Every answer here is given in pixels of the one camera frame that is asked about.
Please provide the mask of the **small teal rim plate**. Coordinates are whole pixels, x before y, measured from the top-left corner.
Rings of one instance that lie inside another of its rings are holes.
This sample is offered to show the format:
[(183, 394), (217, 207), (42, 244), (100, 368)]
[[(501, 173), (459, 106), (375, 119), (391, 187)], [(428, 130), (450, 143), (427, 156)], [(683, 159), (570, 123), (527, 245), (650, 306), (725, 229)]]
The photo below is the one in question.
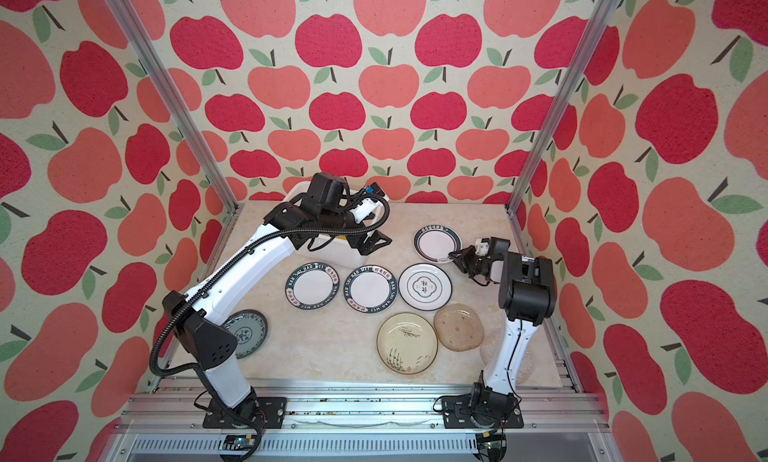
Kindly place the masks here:
[(413, 238), (416, 253), (433, 264), (451, 262), (449, 254), (462, 248), (460, 236), (450, 227), (441, 224), (423, 226)]

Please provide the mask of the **teal rim lettered plate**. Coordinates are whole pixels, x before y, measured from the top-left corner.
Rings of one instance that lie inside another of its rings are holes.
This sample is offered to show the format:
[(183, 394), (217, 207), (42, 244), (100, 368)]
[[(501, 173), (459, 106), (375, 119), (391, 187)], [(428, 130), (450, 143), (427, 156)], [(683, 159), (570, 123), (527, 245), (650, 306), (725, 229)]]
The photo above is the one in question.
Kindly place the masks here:
[(380, 265), (364, 265), (354, 269), (343, 285), (343, 296), (354, 310), (373, 314), (386, 310), (398, 293), (395, 275)]
[(327, 306), (339, 288), (339, 274), (334, 267), (324, 262), (309, 262), (289, 275), (285, 295), (292, 306), (311, 311)]

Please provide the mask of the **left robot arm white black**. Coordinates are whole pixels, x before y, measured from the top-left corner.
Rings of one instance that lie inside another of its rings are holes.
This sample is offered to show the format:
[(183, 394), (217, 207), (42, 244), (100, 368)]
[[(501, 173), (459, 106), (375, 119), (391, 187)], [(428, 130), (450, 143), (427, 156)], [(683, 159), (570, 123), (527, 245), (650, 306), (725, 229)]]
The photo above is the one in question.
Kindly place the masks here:
[[(253, 389), (234, 355), (236, 339), (223, 327), (239, 301), (306, 239), (320, 234), (366, 236), (378, 230), (390, 214), (388, 200), (375, 193), (363, 194), (360, 200), (342, 206), (332, 219), (312, 215), (309, 210), (307, 200), (294, 198), (278, 204), (248, 244), (217, 271), (185, 294), (167, 294), (163, 304), (168, 323), (149, 356), (153, 375), (170, 377), (193, 370), (218, 404), (234, 409), (245, 402)], [(193, 355), (193, 363), (168, 369), (159, 366), (159, 351), (171, 333)]]

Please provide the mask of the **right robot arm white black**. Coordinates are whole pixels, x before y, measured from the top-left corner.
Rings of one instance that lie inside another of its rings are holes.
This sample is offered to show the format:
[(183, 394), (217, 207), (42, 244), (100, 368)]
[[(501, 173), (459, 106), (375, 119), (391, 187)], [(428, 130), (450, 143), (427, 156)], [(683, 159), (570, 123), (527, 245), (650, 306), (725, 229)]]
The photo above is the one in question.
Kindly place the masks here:
[(509, 240), (490, 237), (448, 254), (471, 280), (481, 276), (484, 286), (498, 285), (498, 306), (505, 314), (505, 329), (481, 380), (484, 387), (504, 395), (515, 392), (527, 345), (556, 307), (553, 262), (509, 248)]

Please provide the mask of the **white plastic bin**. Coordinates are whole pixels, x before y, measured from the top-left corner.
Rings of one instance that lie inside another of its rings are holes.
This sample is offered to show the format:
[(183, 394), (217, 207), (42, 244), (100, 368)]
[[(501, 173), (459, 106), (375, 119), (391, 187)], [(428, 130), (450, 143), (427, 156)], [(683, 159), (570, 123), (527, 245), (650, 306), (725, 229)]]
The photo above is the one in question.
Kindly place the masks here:
[[(289, 201), (297, 194), (306, 192), (309, 186), (309, 180), (298, 182), (298, 184), (294, 185), (292, 190), (288, 191), (284, 201)], [(384, 214), (384, 208), (380, 202), (376, 205), (376, 208), (370, 212), (369, 215), (371, 214), (374, 215), (374, 218), (371, 221), (364, 221), (366, 225), (370, 225), (373, 222), (378, 222), (378, 220), (382, 218), (382, 215)], [(312, 246), (314, 248), (326, 242), (327, 240), (329, 240), (327, 235), (320, 235), (316, 240), (317, 243), (312, 244)], [(324, 248), (314, 252), (310, 252), (308, 247), (309, 242), (302, 246), (302, 248), (298, 249), (296, 253), (307, 258), (312, 258), (314, 261), (328, 263), (335, 268), (346, 267), (349, 269), (354, 269), (359, 266), (366, 265), (369, 257), (368, 255), (361, 255), (356, 248), (350, 247), (346, 239), (342, 238), (335, 238), (328, 246), (325, 246)]]

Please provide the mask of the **brown glass plate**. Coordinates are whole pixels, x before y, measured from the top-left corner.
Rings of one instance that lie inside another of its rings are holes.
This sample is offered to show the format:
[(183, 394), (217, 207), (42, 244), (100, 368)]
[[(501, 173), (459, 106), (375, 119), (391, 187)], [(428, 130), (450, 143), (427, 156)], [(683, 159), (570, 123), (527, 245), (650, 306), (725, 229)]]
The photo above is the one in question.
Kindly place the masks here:
[(466, 304), (442, 307), (433, 322), (439, 341), (450, 351), (466, 352), (479, 347), (485, 330), (477, 312)]

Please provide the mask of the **cream plate with plant drawing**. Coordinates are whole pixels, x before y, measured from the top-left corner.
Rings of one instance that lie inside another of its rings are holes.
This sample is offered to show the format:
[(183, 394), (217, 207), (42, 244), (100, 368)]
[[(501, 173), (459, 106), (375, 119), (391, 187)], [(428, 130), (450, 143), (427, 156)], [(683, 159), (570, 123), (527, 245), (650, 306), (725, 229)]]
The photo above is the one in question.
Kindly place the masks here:
[(380, 326), (376, 337), (380, 360), (401, 375), (424, 372), (436, 360), (439, 341), (432, 324), (409, 312), (392, 315)]

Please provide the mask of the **blue patterned plate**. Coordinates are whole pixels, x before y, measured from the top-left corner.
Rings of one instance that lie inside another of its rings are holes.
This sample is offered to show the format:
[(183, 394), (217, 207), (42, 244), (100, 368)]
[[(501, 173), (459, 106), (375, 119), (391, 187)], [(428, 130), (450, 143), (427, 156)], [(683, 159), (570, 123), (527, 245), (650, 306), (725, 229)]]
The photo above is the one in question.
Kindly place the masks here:
[(233, 313), (223, 324), (237, 339), (235, 355), (243, 359), (253, 354), (265, 342), (269, 325), (266, 316), (254, 309)]

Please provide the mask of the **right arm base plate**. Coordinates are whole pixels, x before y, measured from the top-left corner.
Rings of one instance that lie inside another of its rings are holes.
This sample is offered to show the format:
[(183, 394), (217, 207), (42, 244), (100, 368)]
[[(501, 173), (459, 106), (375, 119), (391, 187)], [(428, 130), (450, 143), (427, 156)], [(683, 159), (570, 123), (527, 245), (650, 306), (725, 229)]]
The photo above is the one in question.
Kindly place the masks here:
[(467, 393), (441, 397), (437, 412), (447, 429), (522, 429), (525, 423), (520, 402), (512, 393), (491, 392), (479, 398)]

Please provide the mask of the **aluminium front rail frame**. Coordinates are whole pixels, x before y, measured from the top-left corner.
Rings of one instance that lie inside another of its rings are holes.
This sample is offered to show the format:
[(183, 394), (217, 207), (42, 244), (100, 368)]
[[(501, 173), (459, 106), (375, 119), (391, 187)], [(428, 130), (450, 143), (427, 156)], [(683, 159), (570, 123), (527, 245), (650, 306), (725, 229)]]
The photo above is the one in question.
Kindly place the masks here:
[[(440, 398), (455, 384), (374, 384), (257, 379), (267, 408), (261, 433), (215, 418), (201, 385), (165, 380), (133, 396), (110, 426), (101, 461), (471, 461), (480, 430), (447, 426)], [(617, 461), (596, 395), (571, 387), (519, 389), (504, 427), (509, 461)]]

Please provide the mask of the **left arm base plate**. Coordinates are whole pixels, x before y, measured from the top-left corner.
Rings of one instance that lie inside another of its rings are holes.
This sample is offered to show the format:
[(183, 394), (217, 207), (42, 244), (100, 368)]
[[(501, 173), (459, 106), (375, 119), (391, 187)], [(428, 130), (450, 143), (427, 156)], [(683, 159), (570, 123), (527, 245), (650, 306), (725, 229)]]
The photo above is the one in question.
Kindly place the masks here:
[(235, 408), (211, 400), (204, 410), (206, 429), (280, 429), (286, 413), (285, 397), (246, 397)]

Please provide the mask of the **aluminium frame post right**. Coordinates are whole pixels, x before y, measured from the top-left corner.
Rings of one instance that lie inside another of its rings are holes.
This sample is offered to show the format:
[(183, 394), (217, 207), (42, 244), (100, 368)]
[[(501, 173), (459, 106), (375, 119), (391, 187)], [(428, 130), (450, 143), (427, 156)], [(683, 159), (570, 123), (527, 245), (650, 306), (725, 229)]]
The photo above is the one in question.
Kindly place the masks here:
[(579, 84), (585, 82), (586, 68), (594, 56), (594, 52), (611, 22), (620, 0), (596, 0), (594, 10), (587, 21), (585, 30), (576, 46), (574, 56), (558, 84), (553, 102), (544, 118), (542, 128), (534, 137), (532, 148), (516, 179), (514, 190), (507, 204), (507, 215), (511, 222), (516, 222), (516, 211), (522, 202), (526, 190), (530, 188), (532, 178), (542, 160), (546, 147), (552, 142), (554, 131), (558, 128), (565, 110), (570, 104), (572, 94), (575, 94)]

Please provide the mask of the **aluminium frame post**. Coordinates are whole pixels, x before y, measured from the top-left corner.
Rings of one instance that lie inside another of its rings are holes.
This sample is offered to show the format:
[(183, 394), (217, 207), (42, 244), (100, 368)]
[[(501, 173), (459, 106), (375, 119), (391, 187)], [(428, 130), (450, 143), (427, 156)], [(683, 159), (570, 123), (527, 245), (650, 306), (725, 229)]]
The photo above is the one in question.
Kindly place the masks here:
[(530, 188), (532, 178), (542, 160), (546, 147), (552, 142), (554, 131), (558, 128), (565, 110), (570, 104), (572, 94), (575, 94), (579, 84), (585, 82), (586, 68), (594, 56), (594, 52), (611, 22), (620, 0), (596, 0), (594, 10), (587, 21), (585, 30), (576, 46), (574, 56), (558, 84), (553, 102), (544, 118), (542, 128), (534, 137), (532, 148), (516, 179), (514, 190), (507, 204), (507, 215), (511, 222), (516, 222), (516, 211), (522, 202), (526, 190)]
[(138, 60), (147, 70), (148, 76), (156, 87), (162, 102), (168, 108), (177, 128), (185, 136), (191, 151), (201, 165), (202, 171), (223, 203), (224, 211), (227, 214), (236, 214), (238, 202), (234, 193), (219, 169), (205, 138), (191, 117), (172, 76), (158, 56), (138, 12), (134, 10), (130, 0), (105, 0), (105, 2), (135, 50)]

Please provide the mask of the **aluminium frame post left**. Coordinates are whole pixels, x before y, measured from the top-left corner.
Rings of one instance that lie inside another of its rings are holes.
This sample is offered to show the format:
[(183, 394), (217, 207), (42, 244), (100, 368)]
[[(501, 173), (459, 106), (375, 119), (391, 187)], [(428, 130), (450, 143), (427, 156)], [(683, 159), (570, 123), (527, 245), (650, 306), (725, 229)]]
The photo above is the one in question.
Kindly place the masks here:
[(105, 2), (135, 50), (138, 60), (147, 70), (148, 76), (156, 87), (162, 102), (168, 108), (177, 128), (185, 136), (191, 151), (201, 165), (202, 171), (223, 203), (224, 211), (227, 214), (236, 214), (238, 202), (234, 193), (219, 169), (205, 138), (191, 117), (172, 76), (158, 56), (138, 12), (134, 10), (130, 0), (105, 0)]

